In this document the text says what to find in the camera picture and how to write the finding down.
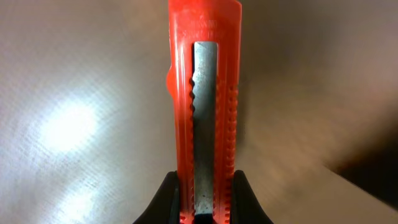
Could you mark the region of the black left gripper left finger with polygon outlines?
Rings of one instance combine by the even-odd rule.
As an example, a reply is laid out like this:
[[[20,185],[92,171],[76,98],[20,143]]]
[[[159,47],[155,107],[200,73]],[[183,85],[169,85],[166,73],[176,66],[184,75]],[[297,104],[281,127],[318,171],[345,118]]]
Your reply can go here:
[[[150,204],[133,224],[179,224],[180,190],[176,171],[168,172]]]

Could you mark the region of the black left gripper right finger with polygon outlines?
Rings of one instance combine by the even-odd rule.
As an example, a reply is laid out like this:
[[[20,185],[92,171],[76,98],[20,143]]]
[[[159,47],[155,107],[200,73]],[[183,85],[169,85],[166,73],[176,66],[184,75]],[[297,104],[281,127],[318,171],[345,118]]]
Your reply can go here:
[[[236,170],[233,176],[230,223],[274,224],[262,209],[242,170]]]

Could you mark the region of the red utility knife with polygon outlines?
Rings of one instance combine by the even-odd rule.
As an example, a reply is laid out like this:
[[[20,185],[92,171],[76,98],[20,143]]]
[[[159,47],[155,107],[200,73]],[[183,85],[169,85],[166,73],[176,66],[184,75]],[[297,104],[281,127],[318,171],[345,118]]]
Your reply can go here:
[[[169,2],[180,223],[230,223],[236,151],[242,5]]]

